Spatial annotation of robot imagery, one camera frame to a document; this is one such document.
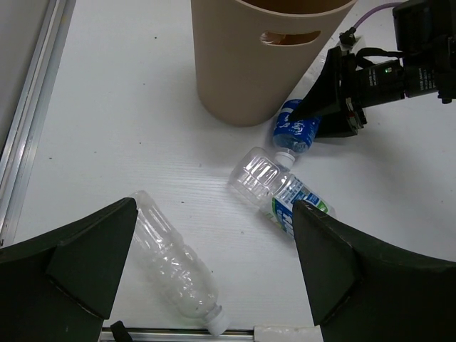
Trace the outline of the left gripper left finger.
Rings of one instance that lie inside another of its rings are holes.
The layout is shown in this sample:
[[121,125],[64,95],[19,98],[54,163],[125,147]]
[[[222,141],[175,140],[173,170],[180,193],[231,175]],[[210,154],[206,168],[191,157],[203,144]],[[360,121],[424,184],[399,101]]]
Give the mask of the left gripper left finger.
[[97,341],[111,315],[135,230],[125,197],[1,249],[2,341]]

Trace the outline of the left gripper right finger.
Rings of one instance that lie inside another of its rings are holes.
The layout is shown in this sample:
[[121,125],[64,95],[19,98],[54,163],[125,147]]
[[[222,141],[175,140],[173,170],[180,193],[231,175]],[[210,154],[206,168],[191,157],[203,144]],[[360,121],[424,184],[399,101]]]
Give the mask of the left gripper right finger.
[[453,341],[455,263],[401,249],[304,201],[293,228],[325,341]]

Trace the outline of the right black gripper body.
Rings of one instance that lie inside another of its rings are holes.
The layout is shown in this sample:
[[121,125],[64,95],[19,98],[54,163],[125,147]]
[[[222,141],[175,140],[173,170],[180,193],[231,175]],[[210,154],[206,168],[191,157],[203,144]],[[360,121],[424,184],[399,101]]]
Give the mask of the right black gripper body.
[[356,125],[367,123],[364,110],[405,97],[405,54],[381,48],[362,48],[341,54],[339,93],[342,108]]

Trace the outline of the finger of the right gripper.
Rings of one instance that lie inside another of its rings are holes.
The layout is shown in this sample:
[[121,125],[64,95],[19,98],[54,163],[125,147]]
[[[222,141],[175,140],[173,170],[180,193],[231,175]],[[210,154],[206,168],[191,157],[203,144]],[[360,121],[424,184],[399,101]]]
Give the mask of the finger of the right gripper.
[[348,138],[357,135],[359,129],[353,114],[325,115],[321,117],[316,138]]
[[346,52],[340,46],[328,50],[320,76],[290,115],[291,120],[306,120],[327,115],[347,117],[345,83],[348,80],[348,69],[345,57]]

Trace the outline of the blue label plastic bottle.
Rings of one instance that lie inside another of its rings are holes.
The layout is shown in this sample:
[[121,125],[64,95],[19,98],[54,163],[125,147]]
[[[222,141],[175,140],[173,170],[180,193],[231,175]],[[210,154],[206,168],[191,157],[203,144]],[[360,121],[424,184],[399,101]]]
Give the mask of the blue label plastic bottle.
[[287,97],[276,119],[272,134],[275,160],[288,170],[293,167],[296,159],[311,147],[321,123],[320,117],[296,122],[289,119],[290,114],[297,109],[316,82],[320,72],[321,68],[309,69],[306,72]]

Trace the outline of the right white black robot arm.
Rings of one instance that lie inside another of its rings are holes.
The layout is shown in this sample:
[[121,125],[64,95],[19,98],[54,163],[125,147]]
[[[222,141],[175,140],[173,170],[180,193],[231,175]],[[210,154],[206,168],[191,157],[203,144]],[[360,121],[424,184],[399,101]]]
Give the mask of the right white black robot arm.
[[369,107],[437,93],[455,99],[455,2],[405,1],[393,7],[397,48],[355,47],[356,26],[328,50],[316,82],[289,116],[320,118],[319,138],[357,135]]

